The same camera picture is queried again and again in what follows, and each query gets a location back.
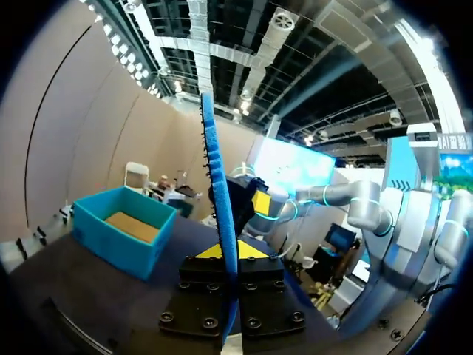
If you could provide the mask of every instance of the white chair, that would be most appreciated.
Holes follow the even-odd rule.
[[[143,194],[148,185],[149,167],[139,163],[128,162],[125,166],[125,180],[123,185]]]

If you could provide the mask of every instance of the teal plastic bin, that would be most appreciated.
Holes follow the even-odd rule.
[[[177,214],[176,209],[126,187],[81,198],[74,206],[75,239],[113,266],[143,280],[167,244]],[[156,238],[146,243],[105,222],[117,212],[159,229]]]

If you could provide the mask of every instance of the blue sponge strip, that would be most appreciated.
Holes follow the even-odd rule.
[[[217,215],[220,247],[222,248],[225,267],[230,277],[232,287],[237,284],[238,249],[235,236],[234,218],[231,212],[230,197],[228,194],[225,168],[217,137],[217,128],[214,120],[214,99],[211,93],[203,93],[202,117],[204,125],[205,145],[207,147],[208,168],[210,170],[212,189],[214,190],[214,208]],[[225,341],[237,317],[237,299],[231,301],[228,315],[228,324],[223,334]]]

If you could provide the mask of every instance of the cardboard bottom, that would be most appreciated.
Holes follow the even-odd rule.
[[[151,243],[157,236],[159,229],[143,223],[136,218],[130,217],[123,212],[117,212],[108,217],[105,222],[120,229],[123,233],[127,233],[143,242]]]

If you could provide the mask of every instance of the ceiling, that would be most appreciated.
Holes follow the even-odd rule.
[[[178,95],[212,89],[220,115],[259,132],[277,115],[279,139],[305,145],[313,135],[309,149],[339,166],[383,166],[387,140],[408,124],[440,130],[426,78],[395,28],[400,15],[385,1],[129,0],[146,20],[126,12],[126,0],[86,2],[139,40],[163,95],[175,94],[176,81]]]

